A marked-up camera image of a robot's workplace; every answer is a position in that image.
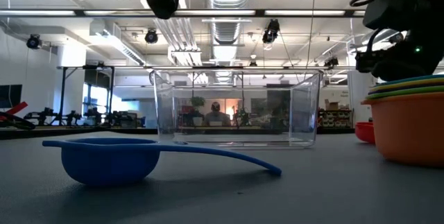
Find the man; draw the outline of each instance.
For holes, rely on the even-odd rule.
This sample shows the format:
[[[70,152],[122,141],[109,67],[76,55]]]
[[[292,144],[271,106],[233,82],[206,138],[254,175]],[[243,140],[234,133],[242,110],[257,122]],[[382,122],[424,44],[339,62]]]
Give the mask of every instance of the man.
[[[204,125],[210,126],[211,122],[221,122],[222,126],[231,126],[230,117],[221,112],[221,105],[217,102],[211,104],[211,112],[205,115]]]

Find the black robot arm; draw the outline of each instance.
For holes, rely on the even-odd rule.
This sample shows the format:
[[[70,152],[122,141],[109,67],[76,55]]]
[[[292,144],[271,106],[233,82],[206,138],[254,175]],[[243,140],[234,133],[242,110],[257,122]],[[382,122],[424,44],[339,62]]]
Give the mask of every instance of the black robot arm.
[[[443,0],[352,0],[350,5],[367,5],[363,23],[376,30],[367,51],[357,53],[358,71],[385,81],[433,74],[444,55]],[[376,34],[385,28],[407,36],[386,51],[373,51]]]

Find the blue bowl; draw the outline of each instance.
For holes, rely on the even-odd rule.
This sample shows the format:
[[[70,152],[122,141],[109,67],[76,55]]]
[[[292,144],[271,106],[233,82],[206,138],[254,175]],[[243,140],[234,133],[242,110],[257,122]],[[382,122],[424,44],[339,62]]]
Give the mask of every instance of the blue bowl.
[[[74,180],[91,186],[114,186],[143,180],[156,166],[160,151],[115,149],[116,144],[154,144],[144,139],[89,138],[69,141],[74,144],[96,144],[78,148],[62,147],[62,163]]]
[[[156,166],[160,151],[205,153],[233,157],[263,166],[275,175],[281,170],[254,157],[231,150],[146,139],[88,138],[43,141],[43,146],[62,148],[62,164],[74,180],[91,186],[116,186],[143,180]]]

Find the fluorescent light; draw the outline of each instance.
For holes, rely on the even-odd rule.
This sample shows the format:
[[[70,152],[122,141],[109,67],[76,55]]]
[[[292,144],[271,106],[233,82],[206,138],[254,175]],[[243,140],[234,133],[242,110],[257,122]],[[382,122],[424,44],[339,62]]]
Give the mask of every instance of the fluorescent light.
[[[75,16],[73,10],[0,10],[0,16]]]
[[[134,66],[122,66],[122,67],[114,67],[115,69],[143,69],[144,67],[134,67]]]
[[[152,10],[86,10],[88,16],[154,16]]]
[[[337,16],[344,15],[344,10],[266,10],[268,16]]]
[[[85,11],[84,13],[86,15],[106,15],[106,14],[113,14],[116,11],[105,11],[105,10],[88,10]]]
[[[193,67],[152,67],[153,69],[193,69]]]
[[[251,23],[251,19],[202,19],[203,23]]]
[[[353,15],[355,15],[355,16],[364,16],[365,14],[366,14],[365,10],[358,10],[358,11],[355,11],[355,13],[353,13]]]
[[[284,69],[285,67],[244,67],[244,69]]]
[[[254,15],[255,10],[177,10],[174,15],[190,16],[190,15]]]

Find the clear plastic container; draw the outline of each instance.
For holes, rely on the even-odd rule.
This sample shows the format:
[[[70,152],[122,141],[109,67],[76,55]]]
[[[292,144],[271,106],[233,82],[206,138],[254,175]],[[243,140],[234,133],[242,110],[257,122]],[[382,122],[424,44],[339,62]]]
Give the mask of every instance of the clear plastic container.
[[[252,76],[272,76],[270,73],[277,71],[199,68],[153,72],[159,138],[236,148],[313,145],[322,74],[279,70],[279,76],[307,79],[299,79],[295,85],[249,85]]]

